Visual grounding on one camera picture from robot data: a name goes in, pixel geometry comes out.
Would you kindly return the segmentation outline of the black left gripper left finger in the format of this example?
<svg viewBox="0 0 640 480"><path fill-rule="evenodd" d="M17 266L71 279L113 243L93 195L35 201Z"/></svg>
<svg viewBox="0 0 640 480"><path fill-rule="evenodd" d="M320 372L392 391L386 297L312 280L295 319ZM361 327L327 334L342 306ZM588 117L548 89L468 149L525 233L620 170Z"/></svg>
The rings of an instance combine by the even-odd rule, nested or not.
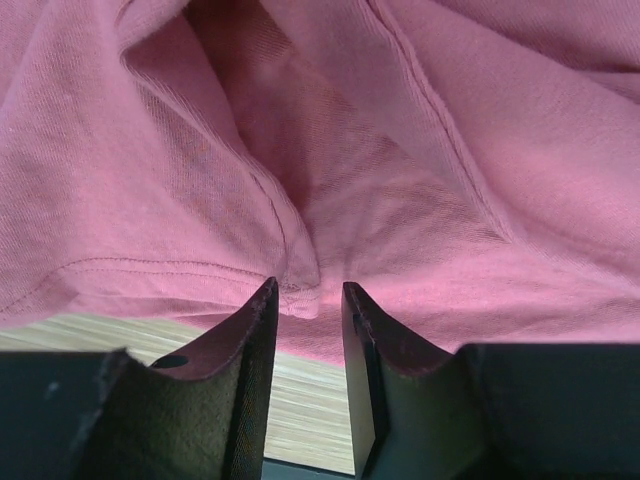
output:
<svg viewBox="0 0 640 480"><path fill-rule="evenodd" d="M257 479L278 326L267 280L150 365L127 351L1 356L5 479Z"/></svg>

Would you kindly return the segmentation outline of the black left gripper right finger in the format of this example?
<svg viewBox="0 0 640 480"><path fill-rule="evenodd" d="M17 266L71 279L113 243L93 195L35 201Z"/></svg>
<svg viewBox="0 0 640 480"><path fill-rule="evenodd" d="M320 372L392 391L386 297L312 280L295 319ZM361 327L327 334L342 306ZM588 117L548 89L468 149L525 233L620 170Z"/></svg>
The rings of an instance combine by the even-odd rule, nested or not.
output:
<svg viewBox="0 0 640 480"><path fill-rule="evenodd" d="M358 284L342 294L359 479L635 479L635 344L471 343L448 353Z"/></svg>

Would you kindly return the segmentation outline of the salmon pink t shirt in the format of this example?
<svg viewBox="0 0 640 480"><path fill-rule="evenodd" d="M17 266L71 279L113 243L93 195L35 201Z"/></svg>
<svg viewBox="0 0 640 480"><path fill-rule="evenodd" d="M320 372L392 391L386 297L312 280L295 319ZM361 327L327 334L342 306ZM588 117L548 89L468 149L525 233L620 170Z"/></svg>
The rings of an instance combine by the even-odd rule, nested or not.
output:
<svg viewBox="0 0 640 480"><path fill-rule="evenodd" d="M635 1L5 1L1 324L360 283L438 346L639 338Z"/></svg>

